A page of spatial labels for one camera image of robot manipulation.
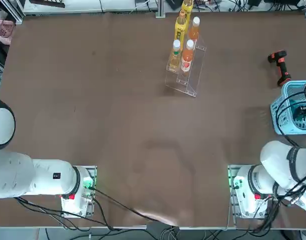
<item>brown table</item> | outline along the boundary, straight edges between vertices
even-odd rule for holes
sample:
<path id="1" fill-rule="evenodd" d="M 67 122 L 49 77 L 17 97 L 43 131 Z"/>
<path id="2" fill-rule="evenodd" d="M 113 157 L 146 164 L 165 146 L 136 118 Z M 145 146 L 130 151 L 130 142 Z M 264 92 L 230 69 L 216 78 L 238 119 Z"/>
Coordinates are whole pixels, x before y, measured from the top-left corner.
<path id="1" fill-rule="evenodd" d="M 132 208 L 174 225 L 224 228 L 227 165 L 257 164 L 265 143 L 282 140 L 269 111 L 281 91 L 267 55 L 286 49 L 293 79 L 306 80 L 306 19 L 301 13 L 200 14 L 207 50 L 192 98 L 164 86 L 175 18 L 27 17 L 16 29 L 0 89 L 17 120 L 8 149 L 96 165 L 97 186 Z M 306 146 L 306 136 L 295 140 Z M 55 196 L 30 199 L 60 208 Z M 147 222 L 99 200 L 111 225 Z M 298 207 L 280 216 L 275 227 L 306 228 Z M 101 219 L 98 209 L 94 219 Z M 43 225 L 58 223 L 0 199 L 0 226 Z"/>

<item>cordless drill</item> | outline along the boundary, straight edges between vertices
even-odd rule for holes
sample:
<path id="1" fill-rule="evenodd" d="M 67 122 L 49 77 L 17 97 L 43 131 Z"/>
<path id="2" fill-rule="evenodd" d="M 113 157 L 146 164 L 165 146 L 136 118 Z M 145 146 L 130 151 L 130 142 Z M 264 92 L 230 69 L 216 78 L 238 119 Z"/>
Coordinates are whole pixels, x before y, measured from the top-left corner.
<path id="1" fill-rule="evenodd" d="M 279 67 L 279 72 L 281 78 L 278 80 L 277 85 L 279 87 L 283 86 L 285 83 L 291 80 L 291 75 L 287 72 L 285 56 L 287 52 L 285 50 L 277 51 L 268 56 L 268 61 L 270 63 L 276 62 L 277 67 Z"/>

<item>clear acrylic stand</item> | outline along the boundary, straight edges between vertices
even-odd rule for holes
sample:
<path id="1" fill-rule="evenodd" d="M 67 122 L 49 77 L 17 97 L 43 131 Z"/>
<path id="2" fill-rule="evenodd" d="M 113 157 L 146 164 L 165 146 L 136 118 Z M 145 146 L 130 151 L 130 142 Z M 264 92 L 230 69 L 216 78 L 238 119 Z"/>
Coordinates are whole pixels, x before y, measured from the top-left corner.
<path id="1" fill-rule="evenodd" d="M 196 42 L 196 49 L 194 51 L 194 58 L 190 71 L 184 73 L 180 70 L 180 68 L 178 72 L 170 71 L 168 70 L 168 62 L 166 66 L 165 85 L 190 96 L 196 97 L 199 78 L 203 68 L 205 51 L 206 47 L 204 40 L 201 38 L 201 36 L 199 36 Z"/>

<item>blue plastic crate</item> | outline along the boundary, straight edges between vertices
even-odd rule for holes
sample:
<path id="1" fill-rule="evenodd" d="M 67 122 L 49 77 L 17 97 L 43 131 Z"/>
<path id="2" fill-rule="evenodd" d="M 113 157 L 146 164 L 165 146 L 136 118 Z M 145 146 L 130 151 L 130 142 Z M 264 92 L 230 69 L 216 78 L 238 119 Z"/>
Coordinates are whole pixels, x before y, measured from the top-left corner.
<path id="1" fill-rule="evenodd" d="M 288 96 L 304 91 L 305 85 L 306 85 L 306 80 L 289 81 L 288 83 L 283 85 L 282 95 L 279 98 L 277 98 L 275 102 L 271 104 L 271 113 L 272 113 L 272 118 L 273 118 L 273 123 L 274 123 L 274 129 L 278 134 L 281 134 L 281 132 L 279 131 L 277 127 L 277 123 L 276 123 L 276 110 L 278 106 Z M 284 108 L 288 107 L 289 105 L 297 103 L 297 102 L 302 102 L 302 101 L 306 101 L 304 94 L 300 94 L 300 95 L 297 95 L 297 96 L 294 96 L 288 99 L 287 101 L 283 103 L 283 105 L 278 111 L 278 114 L 280 114 L 281 111 Z M 298 104 L 298 105 L 295 105 L 294 107 L 289 107 L 287 110 L 285 110 L 281 114 L 278 122 L 284 134 L 286 135 L 306 134 L 306 119 L 305 121 L 304 120 L 296 120 L 296 121 L 293 120 L 294 110 L 299 106 L 305 106 L 305 105 L 306 103 Z"/>

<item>white robotic arm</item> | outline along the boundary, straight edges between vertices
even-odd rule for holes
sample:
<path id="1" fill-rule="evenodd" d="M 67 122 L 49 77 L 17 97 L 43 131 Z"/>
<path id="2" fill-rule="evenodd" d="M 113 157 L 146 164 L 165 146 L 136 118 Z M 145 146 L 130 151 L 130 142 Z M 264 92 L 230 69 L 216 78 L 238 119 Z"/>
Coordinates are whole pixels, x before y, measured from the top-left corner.
<path id="1" fill-rule="evenodd" d="M 259 165 L 242 166 L 234 178 L 234 188 L 244 218 L 263 218 L 268 197 L 285 195 L 306 176 L 304 148 L 297 149 L 272 141 L 263 147 L 261 162 Z M 306 180 L 294 190 L 304 185 Z M 298 197 L 285 199 L 306 210 L 306 190 Z"/>
<path id="2" fill-rule="evenodd" d="M 94 181 L 88 170 L 58 159 L 31 159 L 1 150 L 15 132 L 11 109 L 0 101 L 0 199 L 23 195 L 60 195 L 63 211 L 86 216 Z"/>

